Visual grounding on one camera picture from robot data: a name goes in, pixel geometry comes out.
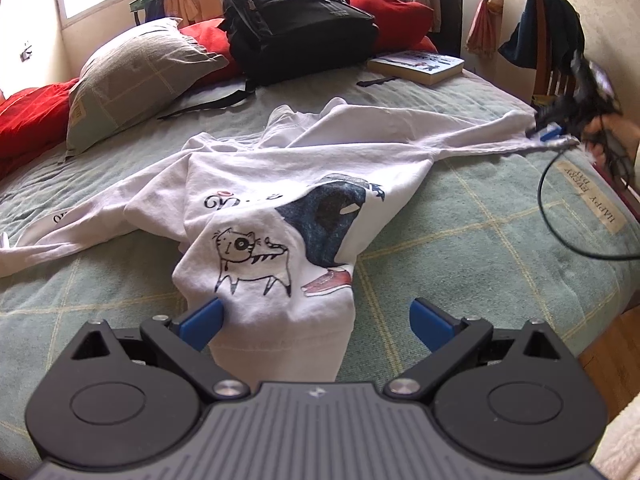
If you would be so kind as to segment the right hand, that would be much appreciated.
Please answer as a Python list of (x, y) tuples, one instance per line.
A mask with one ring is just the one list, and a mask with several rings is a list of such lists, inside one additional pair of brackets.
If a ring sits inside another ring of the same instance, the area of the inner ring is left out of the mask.
[(636, 160), (640, 128), (635, 122), (617, 114), (601, 115), (593, 118), (582, 130), (582, 138), (585, 140), (586, 150), (592, 155), (599, 167), (604, 167), (608, 160), (604, 147), (590, 142), (590, 139), (600, 131), (607, 132), (612, 139), (615, 139), (625, 150), (631, 162)]

